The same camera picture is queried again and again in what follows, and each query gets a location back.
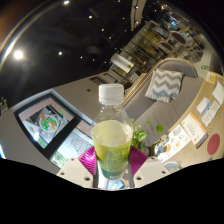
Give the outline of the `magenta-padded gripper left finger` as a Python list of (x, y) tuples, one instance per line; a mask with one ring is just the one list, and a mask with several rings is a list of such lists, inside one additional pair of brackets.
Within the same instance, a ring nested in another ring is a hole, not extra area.
[(90, 147), (78, 158), (70, 158), (57, 175), (84, 188), (92, 188), (97, 171), (94, 147)]

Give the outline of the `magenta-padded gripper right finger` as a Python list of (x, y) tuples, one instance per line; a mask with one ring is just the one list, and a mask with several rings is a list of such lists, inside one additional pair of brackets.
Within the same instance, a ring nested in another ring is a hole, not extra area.
[(169, 171), (155, 157), (132, 147), (129, 154), (129, 187), (140, 188), (166, 177)]

